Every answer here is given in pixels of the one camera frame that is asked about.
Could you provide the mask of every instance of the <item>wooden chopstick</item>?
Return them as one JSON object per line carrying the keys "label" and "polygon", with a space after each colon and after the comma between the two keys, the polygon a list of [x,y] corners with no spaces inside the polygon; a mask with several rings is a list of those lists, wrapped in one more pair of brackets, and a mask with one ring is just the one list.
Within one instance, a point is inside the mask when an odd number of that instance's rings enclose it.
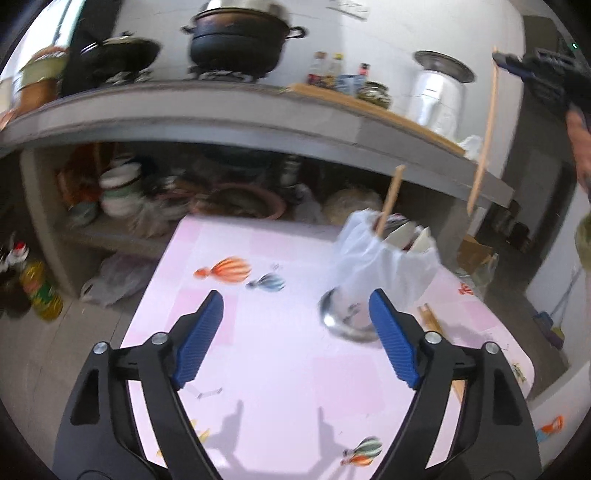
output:
{"label": "wooden chopstick", "polygon": [[491,105],[488,109],[488,119],[486,120],[486,132],[484,136],[484,143],[482,144],[482,151],[480,152],[480,158],[478,159],[478,168],[476,169],[476,175],[474,176],[474,185],[472,185],[472,191],[468,197],[467,212],[471,215],[474,211],[476,201],[480,195],[482,188],[482,181],[486,174],[486,167],[488,165],[488,154],[491,150],[492,133],[495,129],[496,119],[496,103],[497,93],[499,89],[499,67],[494,60],[492,62],[492,89],[491,89]]}
{"label": "wooden chopstick", "polygon": [[375,234],[378,238],[382,238],[388,217],[392,213],[394,204],[398,199],[398,192],[400,192],[400,185],[402,185],[402,174],[404,173],[405,169],[406,165],[399,165],[394,171],[394,176],[392,177],[390,187],[388,188],[388,194],[386,195],[384,208],[382,208],[382,215],[380,216],[378,226],[375,229]]}
{"label": "wooden chopstick", "polygon": [[[421,318],[423,319],[423,322],[425,324],[424,327],[426,327],[428,332],[437,332],[442,337],[445,337],[445,335],[443,334],[443,329],[441,328],[441,325],[439,324],[437,317],[435,317],[435,314],[433,313],[428,303],[426,303],[422,307],[419,307],[418,311],[420,312]],[[464,391],[466,389],[466,381],[454,380],[452,382],[452,387],[456,392],[457,399],[460,401],[460,403],[462,403],[462,400],[464,398]]]}

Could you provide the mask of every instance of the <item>yellow oil bottle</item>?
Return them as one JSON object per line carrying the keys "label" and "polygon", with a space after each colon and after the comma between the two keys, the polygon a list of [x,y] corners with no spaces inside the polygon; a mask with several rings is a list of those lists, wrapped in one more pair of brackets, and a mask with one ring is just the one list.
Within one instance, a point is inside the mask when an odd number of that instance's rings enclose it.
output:
{"label": "yellow oil bottle", "polygon": [[15,245],[9,255],[9,262],[19,272],[22,289],[37,315],[48,322],[58,318],[64,301],[47,279],[43,262],[29,258],[29,249],[24,242]]}

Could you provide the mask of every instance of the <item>bottle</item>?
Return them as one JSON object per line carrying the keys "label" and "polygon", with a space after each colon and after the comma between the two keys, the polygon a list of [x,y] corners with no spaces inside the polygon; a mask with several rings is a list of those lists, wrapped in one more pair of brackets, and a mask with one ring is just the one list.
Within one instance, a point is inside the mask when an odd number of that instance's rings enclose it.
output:
{"label": "bottle", "polygon": [[314,53],[314,62],[312,62],[312,66],[310,67],[310,71],[308,73],[308,85],[318,85],[321,82],[324,75],[325,63],[325,51],[317,51]]}
{"label": "bottle", "polygon": [[43,262],[29,257],[29,248],[25,242],[15,245],[8,255],[8,263],[16,270],[22,289],[37,315],[47,321],[58,318],[64,301],[47,279]]}
{"label": "bottle", "polygon": [[8,253],[0,248],[0,307],[10,318],[19,319],[31,309],[31,302],[18,281],[17,272],[8,265]]}
{"label": "bottle", "polygon": [[297,155],[288,155],[281,166],[279,186],[290,189],[296,186],[300,174],[301,160]]}
{"label": "bottle", "polygon": [[330,67],[322,79],[324,88],[334,90],[336,88],[336,80],[343,73],[343,54],[335,53],[333,61],[330,63]]}
{"label": "bottle", "polygon": [[355,89],[355,96],[357,96],[357,94],[359,93],[361,88],[365,85],[365,82],[367,82],[368,76],[369,76],[369,63],[362,63],[359,66],[359,73],[357,74],[357,76],[355,77],[355,80],[353,81],[353,88]]}

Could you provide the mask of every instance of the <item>white plastic bag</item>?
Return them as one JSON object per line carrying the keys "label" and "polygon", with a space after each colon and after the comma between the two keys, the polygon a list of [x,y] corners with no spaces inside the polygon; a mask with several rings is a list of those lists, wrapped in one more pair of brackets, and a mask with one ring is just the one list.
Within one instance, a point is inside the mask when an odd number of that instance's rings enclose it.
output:
{"label": "white plastic bag", "polygon": [[147,287],[156,266],[153,260],[116,253],[103,260],[99,275],[82,286],[80,299],[102,307],[113,305]]}
{"label": "white plastic bag", "polygon": [[397,310],[406,312],[423,295],[441,264],[430,236],[421,240],[429,242],[422,252],[403,251],[378,239],[373,232],[378,216],[374,210],[352,213],[335,243],[334,308],[341,318],[356,310],[350,319],[355,327],[370,324],[368,302],[376,288],[383,289]]}

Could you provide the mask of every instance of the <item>black pot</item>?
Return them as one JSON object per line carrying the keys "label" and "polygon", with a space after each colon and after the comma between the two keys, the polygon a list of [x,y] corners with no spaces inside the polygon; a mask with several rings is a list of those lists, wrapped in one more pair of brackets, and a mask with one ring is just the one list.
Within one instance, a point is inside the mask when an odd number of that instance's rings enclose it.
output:
{"label": "black pot", "polygon": [[157,42],[123,34],[88,45],[80,52],[80,59],[91,78],[100,84],[121,72],[137,75],[152,65],[159,52]]}
{"label": "black pot", "polygon": [[290,27],[271,14],[243,8],[219,8],[193,17],[190,55],[202,72],[228,70],[255,79],[277,67],[285,40],[304,38],[303,27]]}

